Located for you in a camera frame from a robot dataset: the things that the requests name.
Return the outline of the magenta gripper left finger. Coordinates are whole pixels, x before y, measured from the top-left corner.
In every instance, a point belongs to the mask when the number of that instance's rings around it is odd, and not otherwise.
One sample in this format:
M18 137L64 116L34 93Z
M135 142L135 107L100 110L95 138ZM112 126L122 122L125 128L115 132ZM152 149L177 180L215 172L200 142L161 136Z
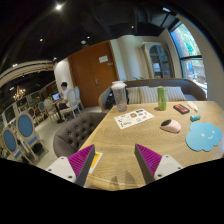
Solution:
M95 146L90 145L69 157L59 157L47 171L83 187L94 156Z

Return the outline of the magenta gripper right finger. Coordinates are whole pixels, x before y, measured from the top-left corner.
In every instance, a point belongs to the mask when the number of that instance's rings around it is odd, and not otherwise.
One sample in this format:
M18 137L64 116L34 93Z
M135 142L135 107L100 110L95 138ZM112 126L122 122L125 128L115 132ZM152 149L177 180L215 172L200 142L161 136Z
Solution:
M139 144L135 145L134 153L146 184L183 169L183 166L170 155L160 155Z

